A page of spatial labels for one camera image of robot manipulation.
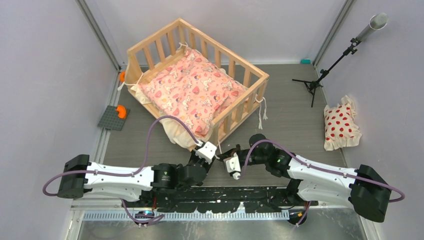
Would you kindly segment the pink unicorn print cushion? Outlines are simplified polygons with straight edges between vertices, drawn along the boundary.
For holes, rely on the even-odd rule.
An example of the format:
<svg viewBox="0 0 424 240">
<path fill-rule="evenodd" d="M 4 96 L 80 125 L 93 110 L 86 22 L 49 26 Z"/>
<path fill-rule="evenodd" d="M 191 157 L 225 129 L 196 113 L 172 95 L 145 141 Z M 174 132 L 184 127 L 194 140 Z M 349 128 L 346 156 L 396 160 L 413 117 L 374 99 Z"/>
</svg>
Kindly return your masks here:
<svg viewBox="0 0 424 240">
<path fill-rule="evenodd" d="M 183 57 L 152 80 L 128 84 L 130 94 L 159 119 L 171 143 L 192 150 L 196 141 L 209 142 L 212 120 L 248 89 L 198 50 L 186 45 Z"/>
</svg>

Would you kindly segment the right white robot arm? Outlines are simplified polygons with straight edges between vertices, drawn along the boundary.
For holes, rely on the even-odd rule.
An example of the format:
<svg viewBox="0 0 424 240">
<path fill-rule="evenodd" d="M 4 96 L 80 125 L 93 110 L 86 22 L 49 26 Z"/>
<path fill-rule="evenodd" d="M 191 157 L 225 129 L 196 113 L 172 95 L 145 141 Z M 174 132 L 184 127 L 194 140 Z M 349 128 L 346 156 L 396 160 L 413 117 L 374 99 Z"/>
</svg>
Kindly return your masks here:
<svg viewBox="0 0 424 240">
<path fill-rule="evenodd" d="M 264 165 L 278 178 L 287 178 L 285 200 L 290 205 L 326 202 L 353 209 L 361 217 L 382 223 L 385 220 L 392 190 L 370 166 L 358 169 L 332 166 L 312 161 L 281 149 L 263 134 L 249 139 L 249 149 L 236 145 L 216 159 L 239 180 L 245 166 Z"/>
</svg>

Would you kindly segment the wooden slatted pet bed frame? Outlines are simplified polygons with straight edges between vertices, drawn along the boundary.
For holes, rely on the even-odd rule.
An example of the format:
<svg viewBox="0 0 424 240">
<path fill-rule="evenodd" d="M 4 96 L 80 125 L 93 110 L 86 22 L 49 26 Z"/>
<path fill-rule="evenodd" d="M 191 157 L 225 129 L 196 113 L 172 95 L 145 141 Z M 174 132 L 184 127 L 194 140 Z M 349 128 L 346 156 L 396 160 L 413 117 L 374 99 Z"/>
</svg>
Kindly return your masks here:
<svg viewBox="0 0 424 240">
<path fill-rule="evenodd" d="M 138 80 L 148 83 L 158 72 L 182 59 L 184 51 L 177 48 L 175 35 L 178 35 L 183 44 L 189 44 L 193 49 L 196 48 L 196 38 L 199 38 L 204 57 L 209 56 L 208 48 L 212 47 L 217 66 L 221 66 L 222 56 L 227 56 L 228 75 L 232 78 L 236 76 L 236 65 L 244 68 L 243 85 L 247 87 L 246 92 L 211 122 L 209 141 L 213 144 L 222 143 L 261 106 L 269 74 L 187 21 L 178 18 L 127 50 L 125 83 L 131 85 Z"/>
</svg>

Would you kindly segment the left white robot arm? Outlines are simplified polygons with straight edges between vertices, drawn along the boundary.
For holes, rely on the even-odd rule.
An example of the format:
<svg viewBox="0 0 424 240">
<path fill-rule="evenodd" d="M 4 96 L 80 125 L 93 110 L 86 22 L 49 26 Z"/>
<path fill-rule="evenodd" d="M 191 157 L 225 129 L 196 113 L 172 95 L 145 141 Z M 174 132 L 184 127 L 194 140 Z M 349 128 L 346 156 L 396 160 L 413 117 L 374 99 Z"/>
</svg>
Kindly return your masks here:
<svg viewBox="0 0 424 240">
<path fill-rule="evenodd" d="M 134 167 L 91 162 L 89 155 L 80 154 L 65 163 L 57 196 L 79 199 L 85 194 L 103 195 L 148 207 L 153 192 L 173 194 L 202 186 L 214 161 L 192 153 L 187 165 L 160 163 L 136 172 Z"/>
</svg>

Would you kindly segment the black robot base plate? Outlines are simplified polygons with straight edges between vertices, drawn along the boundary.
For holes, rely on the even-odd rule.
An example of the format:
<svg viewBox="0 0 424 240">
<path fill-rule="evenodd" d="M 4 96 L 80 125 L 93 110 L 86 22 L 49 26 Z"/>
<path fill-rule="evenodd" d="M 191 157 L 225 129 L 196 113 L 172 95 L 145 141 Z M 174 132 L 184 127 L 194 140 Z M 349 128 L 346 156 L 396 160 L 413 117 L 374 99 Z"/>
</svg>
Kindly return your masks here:
<svg viewBox="0 0 424 240">
<path fill-rule="evenodd" d="M 186 190 L 143 191 L 134 202 L 125 201 L 128 208 L 154 208 L 161 213 L 234 213 L 244 207 L 246 213 L 277 213 L 306 202 L 290 195 L 284 187 L 191 187 Z"/>
</svg>

